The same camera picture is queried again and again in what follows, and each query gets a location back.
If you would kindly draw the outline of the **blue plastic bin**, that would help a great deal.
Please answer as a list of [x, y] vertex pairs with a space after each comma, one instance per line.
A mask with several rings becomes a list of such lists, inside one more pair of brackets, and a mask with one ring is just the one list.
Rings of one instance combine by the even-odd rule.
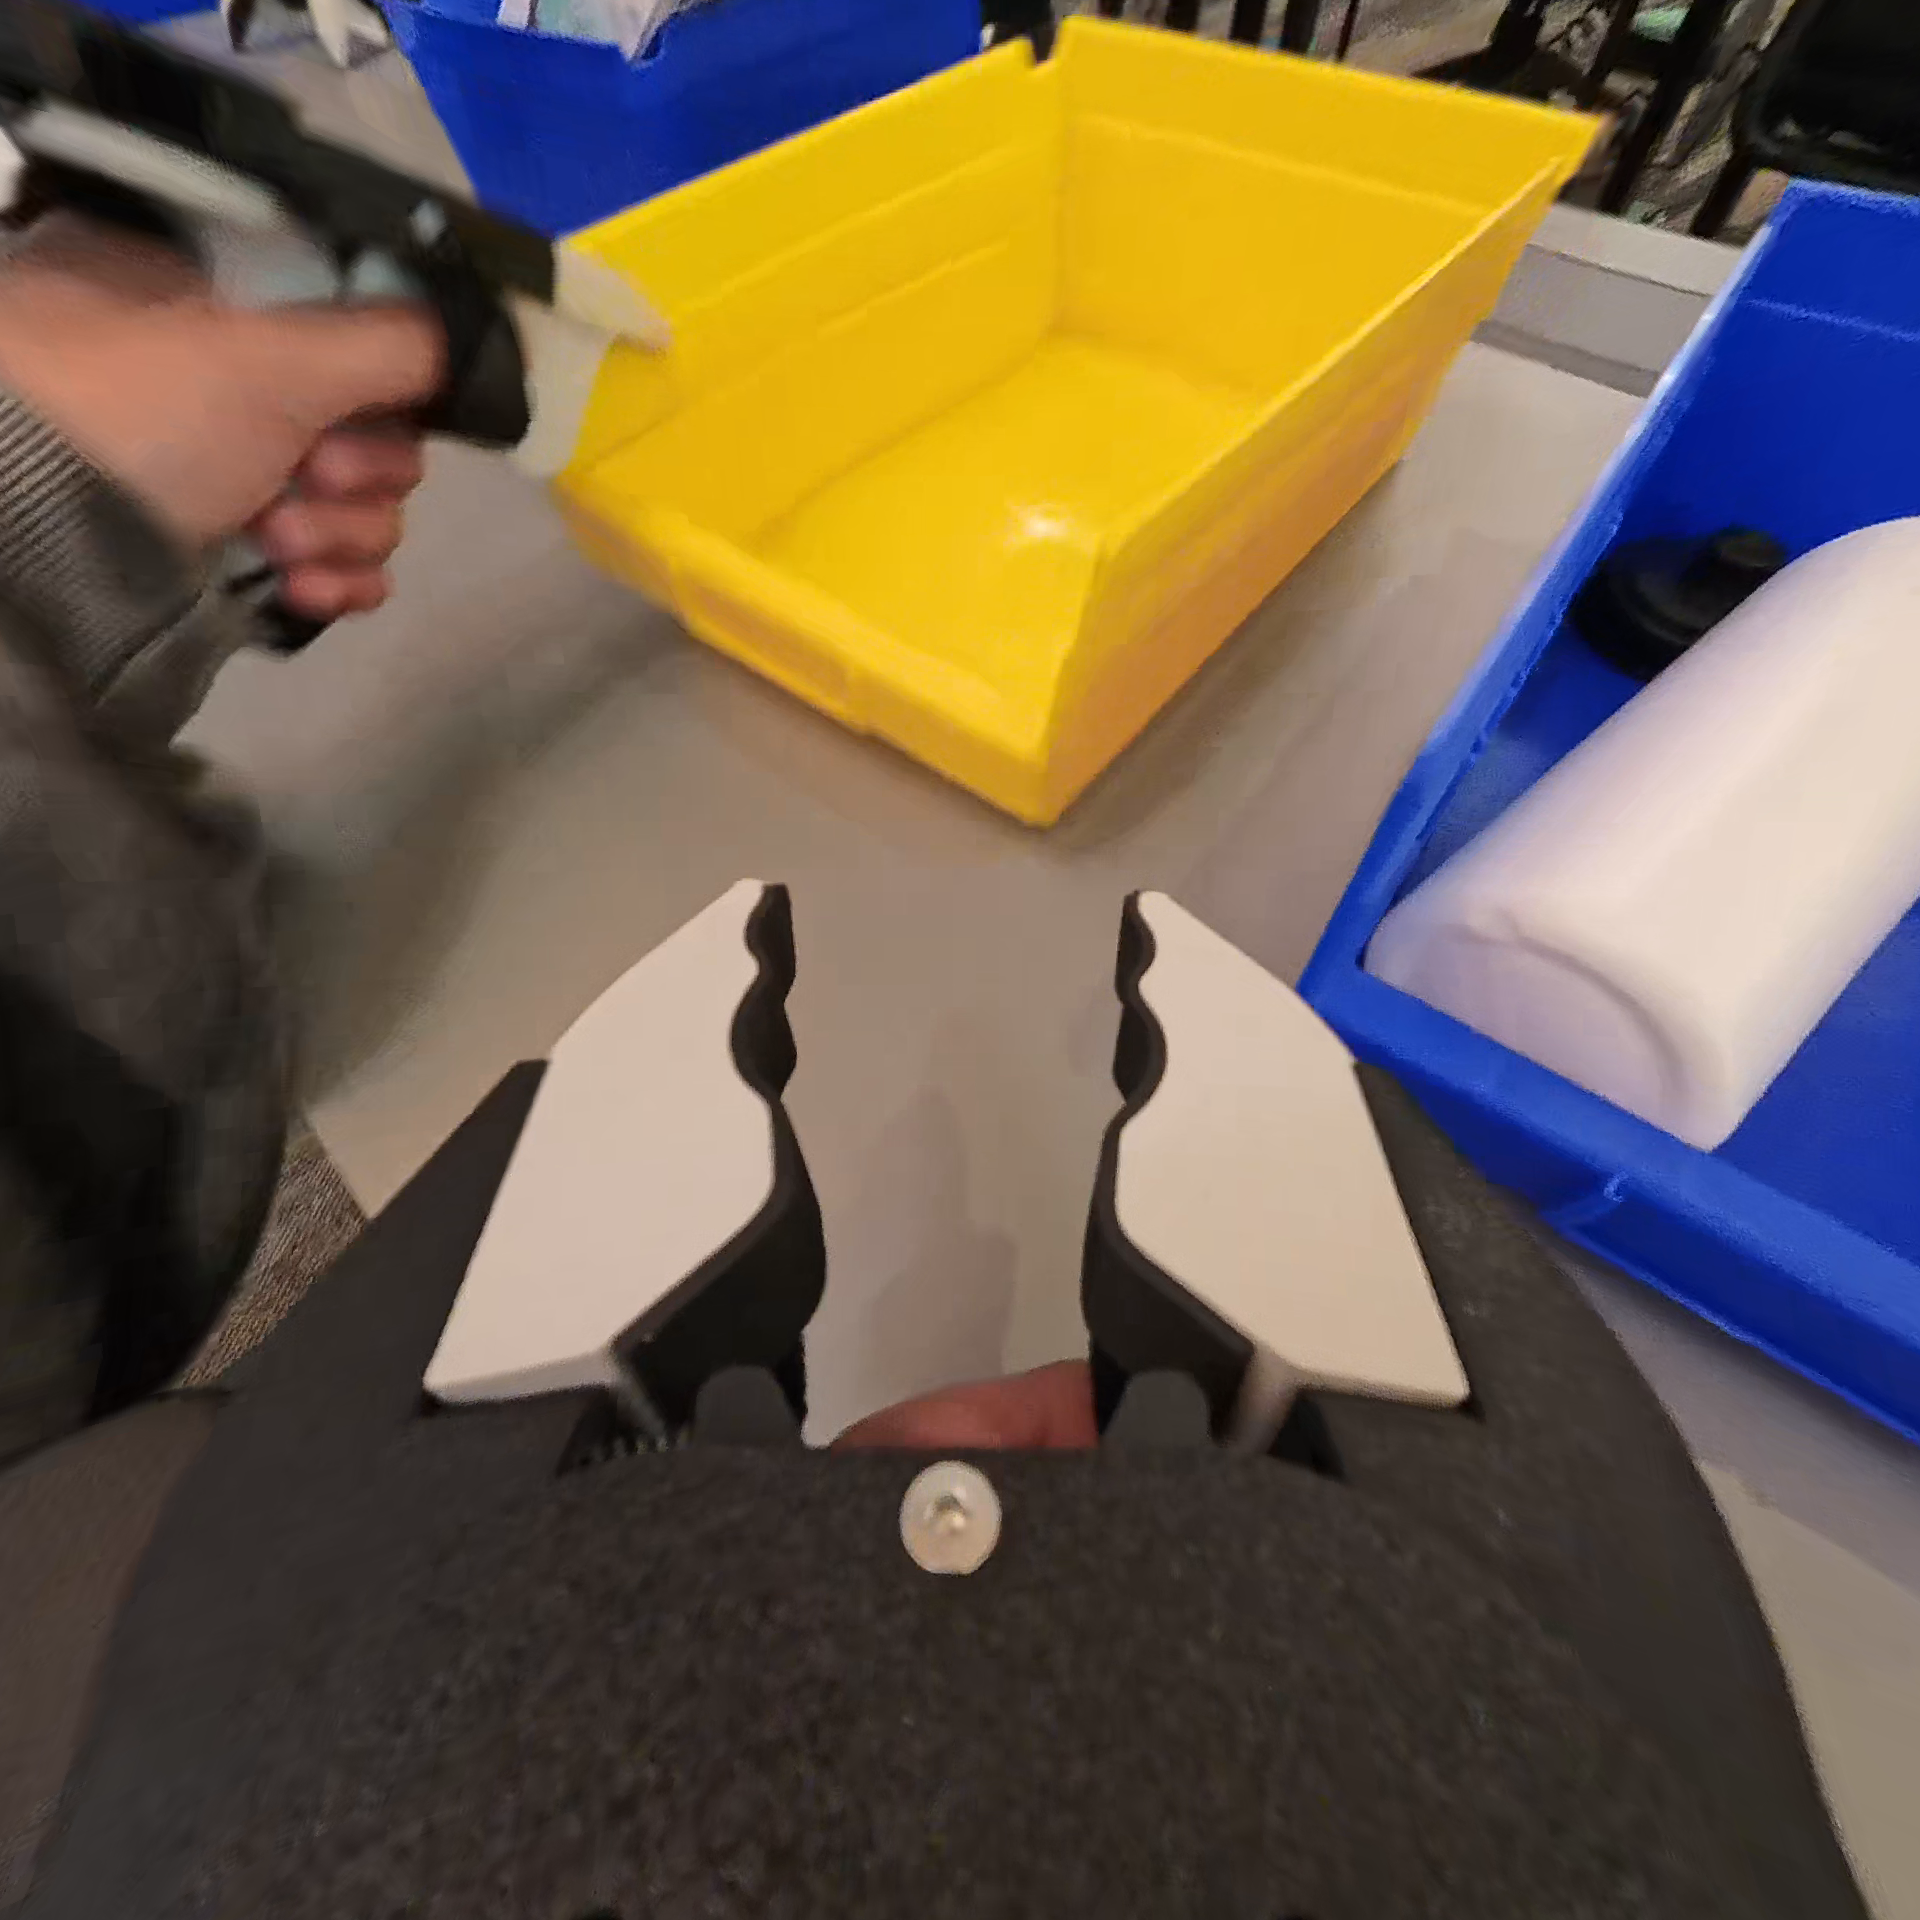
[[1428, 734], [1302, 991], [1470, 1163], [1623, 1272], [1917, 1435], [1917, 905], [1718, 1146], [1364, 968], [1382, 917], [1647, 685], [1571, 630], [1621, 543], [1790, 560], [1917, 514], [1917, 201], [1794, 186]]
[[980, 53], [980, 3], [692, 3], [624, 56], [499, 23], [499, 3], [387, 3], [473, 198], [588, 227]]

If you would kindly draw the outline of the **person's left forearm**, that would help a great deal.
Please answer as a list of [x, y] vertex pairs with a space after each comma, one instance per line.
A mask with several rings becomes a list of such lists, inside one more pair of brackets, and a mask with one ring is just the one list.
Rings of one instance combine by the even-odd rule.
[[5, 1467], [177, 1379], [277, 1192], [257, 823], [177, 748], [256, 625], [5, 395]]

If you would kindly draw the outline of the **white plastic bottle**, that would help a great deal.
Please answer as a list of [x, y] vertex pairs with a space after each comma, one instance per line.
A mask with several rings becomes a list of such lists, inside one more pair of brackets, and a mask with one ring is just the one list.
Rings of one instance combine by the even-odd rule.
[[1364, 968], [1718, 1148], [1917, 902], [1917, 520], [1790, 560], [1430, 872]]

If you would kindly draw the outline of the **yellow plastic bin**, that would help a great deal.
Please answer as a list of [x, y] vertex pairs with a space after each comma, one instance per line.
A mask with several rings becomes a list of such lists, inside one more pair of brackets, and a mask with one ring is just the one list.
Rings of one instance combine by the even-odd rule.
[[1403, 457], [1597, 119], [1099, 15], [572, 241], [552, 482], [713, 648], [1054, 823]]

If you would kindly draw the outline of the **black bottle lid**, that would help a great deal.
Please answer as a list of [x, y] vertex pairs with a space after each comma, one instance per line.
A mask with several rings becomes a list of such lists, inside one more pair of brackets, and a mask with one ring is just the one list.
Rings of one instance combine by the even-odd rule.
[[1594, 656], [1653, 682], [1790, 560], [1764, 527], [1640, 537], [1610, 549], [1571, 599], [1571, 630]]

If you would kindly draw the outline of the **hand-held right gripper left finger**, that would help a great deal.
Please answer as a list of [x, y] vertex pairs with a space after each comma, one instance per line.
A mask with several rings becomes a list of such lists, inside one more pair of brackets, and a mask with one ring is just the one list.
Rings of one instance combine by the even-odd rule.
[[794, 907], [746, 878], [544, 1062], [425, 1365], [442, 1407], [600, 1398], [645, 1442], [797, 1442], [829, 1259], [785, 1110]]

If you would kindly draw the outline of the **person's left hand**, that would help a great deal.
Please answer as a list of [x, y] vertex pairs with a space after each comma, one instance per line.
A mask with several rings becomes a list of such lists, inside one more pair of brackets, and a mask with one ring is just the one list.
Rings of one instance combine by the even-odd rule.
[[5, 388], [185, 555], [250, 543], [315, 621], [390, 596], [442, 371], [413, 304], [232, 305], [168, 250], [5, 268]]

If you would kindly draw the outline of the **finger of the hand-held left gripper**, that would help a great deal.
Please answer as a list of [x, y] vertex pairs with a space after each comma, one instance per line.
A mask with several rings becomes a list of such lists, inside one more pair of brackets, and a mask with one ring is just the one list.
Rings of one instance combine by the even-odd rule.
[[559, 477], [576, 461], [582, 421], [613, 336], [552, 305], [513, 305], [510, 324], [530, 413], [513, 461], [530, 477]]
[[637, 279], [572, 238], [552, 243], [552, 312], [637, 348], [671, 348], [671, 324]]

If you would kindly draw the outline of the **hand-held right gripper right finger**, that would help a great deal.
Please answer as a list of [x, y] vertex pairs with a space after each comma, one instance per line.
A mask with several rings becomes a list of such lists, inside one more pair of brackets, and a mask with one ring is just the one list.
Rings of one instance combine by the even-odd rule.
[[1111, 1119], [1084, 1231], [1105, 1435], [1270, 1454], [1297, 1398], [1470, 1405], [1346, 1040], [1162, 890], [1120, 912]]

